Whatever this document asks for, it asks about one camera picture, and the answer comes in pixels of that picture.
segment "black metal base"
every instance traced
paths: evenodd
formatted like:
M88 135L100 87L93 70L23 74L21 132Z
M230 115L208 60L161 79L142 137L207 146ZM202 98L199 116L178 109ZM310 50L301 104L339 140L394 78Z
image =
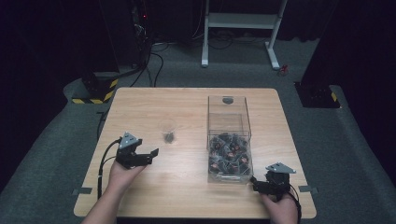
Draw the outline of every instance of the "black metal base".
M334 92L327 87L306 86L295 82L294 87L300 96L303 107L310 108L340 108Z
M72 101L75 104L105 104L113 95L117 82L117 79L97 80L95 87L87 90L81 81L72 96Z

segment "table top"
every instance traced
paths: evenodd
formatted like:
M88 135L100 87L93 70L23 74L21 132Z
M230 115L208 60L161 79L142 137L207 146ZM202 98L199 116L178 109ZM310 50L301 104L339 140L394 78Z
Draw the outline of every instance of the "table top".
M207 102L209 95L245 96L251 129L254 176L265 181L265 166L282 162L297 174L290 175L303 208L303 218L317 211L306 186L304 171L276 90L234 88L119 88L102 130L75 214L85 217L96 202L99 164L106 148L128 132L143 139L137 154L159 148L159 155L134 181L123 197L119 217L268 218L252 185L208 183ZM166 143L159 123L177 122L175 139ZM107 157L115 156L117 147ZM104 167L103 190L112 161Z

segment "white metal stand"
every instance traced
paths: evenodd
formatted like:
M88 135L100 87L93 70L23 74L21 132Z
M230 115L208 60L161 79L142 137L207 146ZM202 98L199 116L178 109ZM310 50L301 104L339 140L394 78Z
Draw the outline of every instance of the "white metal stand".
M265 42L271 65L273 69L280 68L274 53L274 43L276 35L282 22L283 12L288 0L282 0L280 10L276 15L262 14L237 14L237 13L210 13L209 0L206 0L205 9L205 33L204 45L202 49L202 67L209 66L209 48L208 48L208 32L209 27L228 27L228 28L250 28L250 29L268 29L273 30L269 42Z

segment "gray carpet floor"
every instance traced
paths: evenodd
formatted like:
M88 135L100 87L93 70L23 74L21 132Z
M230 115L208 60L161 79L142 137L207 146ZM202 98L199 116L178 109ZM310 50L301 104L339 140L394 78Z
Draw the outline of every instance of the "gray carpet floor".
M289 66L289 73L281 77L271 68L263 42L250 40L234 41L227 49L211 48L207 68L200 66L201 48L154 46L152 51L164 60L157 87L276 89L307 182L318 189L313 194L318 214L302 223L396 223L395 188L362 136L342 89L331 86L342 105L337 109L304 108L294 89L293 83L304 75L318 41L276 41L279 63ZM215 40L210 44L217 48L226 45ZM152 79L160 66L160 59L152 55L148 64ZM120 78L117 88L129 87L136 78L137 74ZM79 83L76 80L64 87L69 103L36 139L3 190L0 223L61 224L82 220L73 212L77 200L73 190L81 187L96 146L97 113L105 112L111 101L103 105L71 103ZM149 87L148 73L143 73L134 85Z

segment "transparent plastic box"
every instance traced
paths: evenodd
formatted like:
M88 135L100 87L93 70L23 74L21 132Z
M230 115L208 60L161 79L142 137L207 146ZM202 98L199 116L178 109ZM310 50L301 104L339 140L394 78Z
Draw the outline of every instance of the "transparent plastic box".
M246 184L253 176L245 96L209 96L208 182Z

